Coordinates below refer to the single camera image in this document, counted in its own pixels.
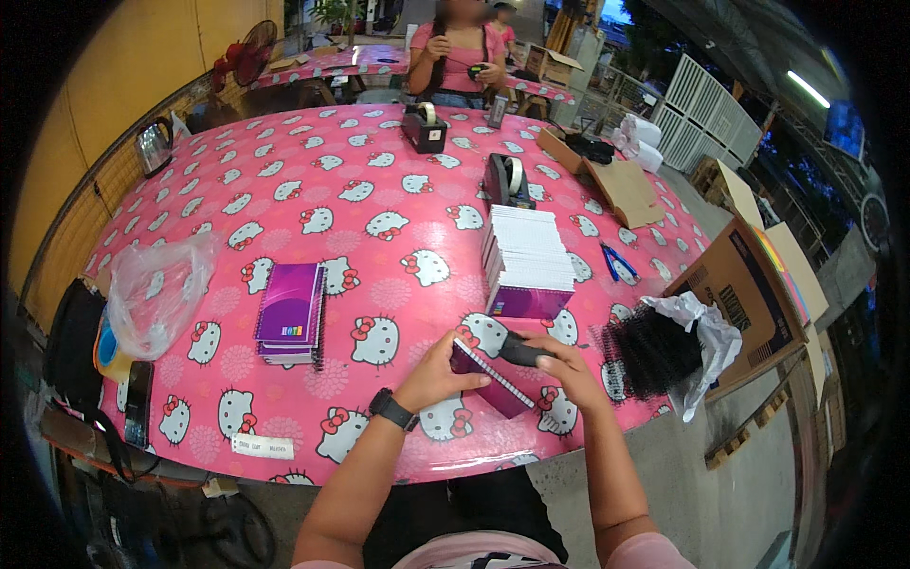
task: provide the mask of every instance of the left hand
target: left hand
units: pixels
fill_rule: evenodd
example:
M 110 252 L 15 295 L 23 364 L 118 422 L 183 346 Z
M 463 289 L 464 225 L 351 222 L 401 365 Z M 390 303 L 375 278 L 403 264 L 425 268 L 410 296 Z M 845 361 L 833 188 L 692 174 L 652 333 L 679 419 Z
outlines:
M 475 81 L 480 81 L 485 85 L 492 85 L 500 80 L 500 77 L 505 74 L 505 69 L 496 65 L 495 63 L 490 63 L 489 61 L 481 61 L 475 63 L 475 66 L 485 65 L 486 69 L 477 74 L 477 77 L 474 78 Z
M 455 339 L 467 340 L 455 330 L 449 330 L 441 340 L 430 346 L 417 367 L 393 397 L 398 405 L 417 414 L 422 409 L 448 399 L 458 391 L 473 390 L 490 385 L 491 377 L 483 373 L 454 373 L 449 359 Z

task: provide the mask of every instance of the black pants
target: black pants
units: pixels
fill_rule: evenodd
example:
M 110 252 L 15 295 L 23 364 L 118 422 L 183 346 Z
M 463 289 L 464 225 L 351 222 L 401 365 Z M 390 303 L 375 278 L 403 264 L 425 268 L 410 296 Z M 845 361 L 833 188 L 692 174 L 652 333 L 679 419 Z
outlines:
M 363 545 L 366 569 L 390 569 L 434 537 L 499 530 L 531 538 L 562 563 L 569 553 L 523 466 L 470 478 L 395 486 Z

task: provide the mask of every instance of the purple notebook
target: purple notebook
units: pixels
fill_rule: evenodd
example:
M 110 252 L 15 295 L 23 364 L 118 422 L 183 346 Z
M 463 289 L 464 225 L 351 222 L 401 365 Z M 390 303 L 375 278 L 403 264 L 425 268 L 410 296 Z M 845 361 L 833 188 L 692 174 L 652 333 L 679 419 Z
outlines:
M 256 327 L 263 348 L 316 344 L 324 275 L 317 263 L 272 267 Z
M 531 401 L 520 389 L 494 371 L 458 338 L 455 339 L 455 345 L 452 346 L 450 364 L 455 373 L 477 372 L 492 377 L 493 381 L 490 385 L 475 391 L 506 419 L 517 417 L 534 408 L 534 401 Z
M 499 287 L 490 295 L 486 313 L 503 318 L 553 320 L 569 304 L 573 294 L 571 290 Z

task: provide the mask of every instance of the crumpled white paper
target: crumpled white paper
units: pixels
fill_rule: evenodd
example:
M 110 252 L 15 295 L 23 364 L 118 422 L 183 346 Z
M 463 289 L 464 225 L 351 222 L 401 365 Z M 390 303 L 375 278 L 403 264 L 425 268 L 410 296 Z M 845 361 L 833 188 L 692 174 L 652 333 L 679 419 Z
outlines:
M 734 326 L 727 324 L 716 303 L 705 306 L 691 291 L 666 299 L 642 297 L 642 302 L 653 307 L 658 314 L 671 318 L 687 332 L 692 331 L 693 322 L 698 320 L 695 333 L 704 346 L 702 377 L 693 374 L 670 391 L 670 400 L 676 413 L 682 415 L 682 422 L 690 422 L 695 417 L 695 409 L 708 392 L 708 387 L 739 355 L 743 348 L 743 335 Z

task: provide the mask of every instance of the smartphone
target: smartphone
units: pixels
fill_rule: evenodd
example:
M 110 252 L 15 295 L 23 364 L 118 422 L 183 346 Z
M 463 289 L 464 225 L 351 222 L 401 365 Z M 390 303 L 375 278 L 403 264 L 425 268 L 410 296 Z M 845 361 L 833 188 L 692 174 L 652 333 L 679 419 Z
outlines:
M 534 401 L 531 401 L 520 389 L 499 375 L 458 338 L 455 339 L 452 346 L 452 357 L 449 364 L 455 373 L 476 372 L 489 375 L 493 379 L 490 385 L 475 391 L 506 419 L 511 419 L 534 408 Z
M 143 451 L 148 447 L 148 410 L 154 375 L 155 365 L 151 361 L 134 361 L 129 368 L 124 440 Z

